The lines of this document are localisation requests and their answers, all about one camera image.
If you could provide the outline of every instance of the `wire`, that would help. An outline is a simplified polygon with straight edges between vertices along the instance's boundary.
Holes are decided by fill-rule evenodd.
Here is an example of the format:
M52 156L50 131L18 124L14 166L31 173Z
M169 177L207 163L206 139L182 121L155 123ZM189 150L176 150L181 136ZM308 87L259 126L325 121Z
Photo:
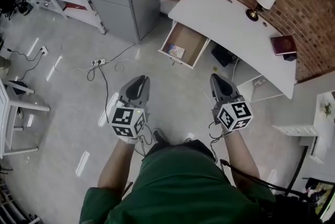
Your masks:
M209 124L208 129L210 129L210 126L211 126L212 124L214 124L214 123L215 123L215 121L212 121L212 122ZM209 145L210 145L211 151L212 151L212 153L213 153L213 155L214 155L214 158L215 158L215 164L217 164L217 162L218 162L218 157L217 157L217 155L216 155L215 150L213 149L213 144L215 144L216 142L218 142L221 138L226 137L226 136L229 135L230 133L232 133L232 131L230 131L230 132L228 132L228 133L226 133L226 134L224 134L224 131L222 131L221 135L218 136L218 137L212 137L212 135L209 133L209 136L213 139L213 140L210 142Z
M40 56L40 58L38 59L36 65L35 65L32 69L28 69L28 70L26 70L26 72L24 73L23 77L20 78L20 79L18 79L18 81L23 80L23 79L25 78L25 76L26 76L26 74L27 74L28 71L32 71L34 68L37 67L37 65L38 65L38 63L40 63L41 57L42 57L43 55L44 55L44 52L41 54L41 56Z
M153 142L153 134L152 134L151 128L150 128L147 124L144 124L144 125L145 125L145 126L149 129L149 131L150 131L150 135L151 135L150 143L147 142L146 137L145 137L144 135L140 135L140 136L138 136L138 140L141 142L141 147L142 147L143 154L140 153L140 152L138 152L138 151L135 149L135 151L136 151L139 155L141 155L141 156L143 156L143 157L146 156L146 151L145 151L145 149L144 149L144 142L146 142L147 145L151 145L152 142Z
M217 155L216 155L215 150L213 149L213 144L216 143L216 142L218 142L221 138L226 137L226 136L229 135L231 132L232 132L232 131L230 131L230 132L224 134L224 132L222 131L220 137L217 137L217 138L213 139L213 140L210 142L209 145L210 145L211 151L213 152L213 155L214 155L214 158L215 158L215 164L217 164L217 162L218 162L218 157L217 157Z
M262 185L262 186L265 186L265 187L268 187L270 189L274 189L276 191L281 191L281 192L289 192L289 193L292 193L292 194L295 194L297 196L299 196L300 198L306 200L306 201L309 201L310 198L304 194L304 193L301 193L301 192L298 192L298 191L295 191L295 190L290 190L290 189L287 189L287 188L283 188L283 187L279 187L277 185L274 185L274 184L271 184L269 182L266 182L264 180L261 180L260 178L258 177L254 177L252 175L248 175L240 170L238 170L237 168L235 168L234 166L232 166L228 161L225 161L225 160L220 160L220 164L221 164L221 169L223 170L223 165L226 165L228 166L232 171L246 177L247 179L259 184L259 185Z
M105 65L107 64L107 63L111 63L111 62L113 62L113 60L115 60L117 57L119 57L120 55L122 55L124 52L126 52L128 49L130 49L130 48L132 48L133 46L135 46L136 45L136 43L133 43L131 46L129 46L129 47L127 47L125 50L123 50L120 54L118 54L118 55L116 55L115 57L113 57L111 60L109 60L109 61L106 61L105 62ZM89 81L89 82L91 82L91 81L93 81L94 80L94 78L95 78L95 69L97 68L97 66L93 66L93 67L91 67L91 68L89 68L89 69L73 69L73 71L74 70L82 70L82 71L88 71L88 73L87 73L87 76L86 76L86 78L87 78L87 80ZM90 79L89 78L89 76L90 76L90 73L91 72L93 72L93 77Z
M105 103L105 114L106 114L106 119L107 119L107 122L109 124L109 120L108 120L108 116L107 116L107 102L108 102L108 82L106 80L106 77L102 71L102 69L100 68L100 63L98 63L98 67L99 67L99 70L101 71L101 74L103 75L104 79L105 79L105 82L106 82L106 90L107 90L107 96L106 96L106 103Z
M232 78L231 78L231 81L234 80L234 74L235 74L235 68L236 68L237 62L239 62L239 57L237 57L237 61L236 61L236 63L235 63L234 69L233 69L233 71L232 71Z
M213 105L212 105L212 103L211 103L209 97L208 97L207 94L205 93L205 91L202 90L199 86L197 86L197 87L198 87L198 88L205 94L205 96L207 97L207 99L208 99L208 101L209 101L209 103L210 103L210 105L211 105L211 108L214 109L214 107L213 107Z
M9 48L4 47L4 46L3 46L3 48L7 49L8 52L17 53L19 55L24 55L26 60L28 60L28 61L34 61L36 59L36 57L38 56L39 52L42 50L42 48L41 48L33 59L28 59L28 57L25 54L19 53L18 51L14 51L14 50L9 49Z

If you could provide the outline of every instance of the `person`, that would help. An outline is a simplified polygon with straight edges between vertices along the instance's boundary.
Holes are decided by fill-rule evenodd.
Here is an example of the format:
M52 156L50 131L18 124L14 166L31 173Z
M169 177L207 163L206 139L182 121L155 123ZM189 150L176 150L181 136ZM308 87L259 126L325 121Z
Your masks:
M119 140L97 187L90 188L80 215L82 223L260 223L261 201L275 202L271 191L232 171L236 187L215 165L199 140L172 146L160 129L157 143L142 161L132 191L124 192L134 144ZM238 131L225 137L230 164L260 178Z

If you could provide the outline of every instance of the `wall outlet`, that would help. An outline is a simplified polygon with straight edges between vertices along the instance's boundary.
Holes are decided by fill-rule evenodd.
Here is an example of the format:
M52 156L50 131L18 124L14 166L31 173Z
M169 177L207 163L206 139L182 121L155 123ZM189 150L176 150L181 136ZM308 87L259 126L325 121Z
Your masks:
M98 59L92 61L92 66L98 66L100 61L100 66L106 64L106 60L104 59Z
M44 53L44 55L48 55L48 53L49 53L45 46L42 46L41 51L42 51L42 53Z

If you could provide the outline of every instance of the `forearm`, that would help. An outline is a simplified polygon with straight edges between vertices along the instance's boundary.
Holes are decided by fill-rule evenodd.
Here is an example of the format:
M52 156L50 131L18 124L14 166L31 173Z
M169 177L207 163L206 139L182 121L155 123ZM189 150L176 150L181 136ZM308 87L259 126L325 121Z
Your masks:
M134 148L134 144L127 144L119 139L101 172L98 181L99 188L111 189L114 194L120 197L120 199L122 198L122 193L126 187L129 175L130 162Z
M229 155L229 162L232 166L243 173L260 178L258 168L238 131L225 137L226 146ZM240 190L248 188L252 181L246 177L231 171L236 187Z

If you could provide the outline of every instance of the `white cable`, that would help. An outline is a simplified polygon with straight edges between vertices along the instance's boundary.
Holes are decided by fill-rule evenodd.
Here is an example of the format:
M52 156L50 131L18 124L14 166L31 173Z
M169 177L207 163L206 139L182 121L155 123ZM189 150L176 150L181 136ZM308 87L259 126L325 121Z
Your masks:
M234 79L235 68L236 68L237 62L239 62L239 57L237 57L237 61L236 61L236 63L235 63L234 69L233 69L233 71L232 71L232 78L231 78L231 81L233 81L233 79Z
M89 71L89 70L91 70L91 69L93 69L94 67L92 66L92 67L90 67L89 69L73 69L73 70L71 70L71 71L76 71L76 70L80 70L80 71Z
M121 63L121 61L125 61L125 60L134 60L134 61L140 61L140 62L156 63L156 62L154 62L154 61L147 61L147 60L121 59L121 60L118 60L118 61L106 61L104 65L106 65L107 63L114 62L114 63L116 63L114 67L116 67L118 64L120 64L120 65L122 66L122 71L124 71L125 66ZM77 68L77 69L72 69L71 71L76 71L76 70L80 70L80 71L89 71L89 70L91 70L91 69L93 69L93 68L96 68L96 67L98 67L98 66L92 66L92 67L90 67L90 68L88 68L88 69L79 69L79 68Z
M208 99L208 101L209 101L209 103L210 103L210 105L211 105L211 108L214 109L214 107L213 107L213 105L212 105L212 103L211 103L209 97L208 97L207 94L205 93L205 91L202 90L199 86L197 86L197 87L198 87L198 88L205 94L205 96L207 97L207 99Z

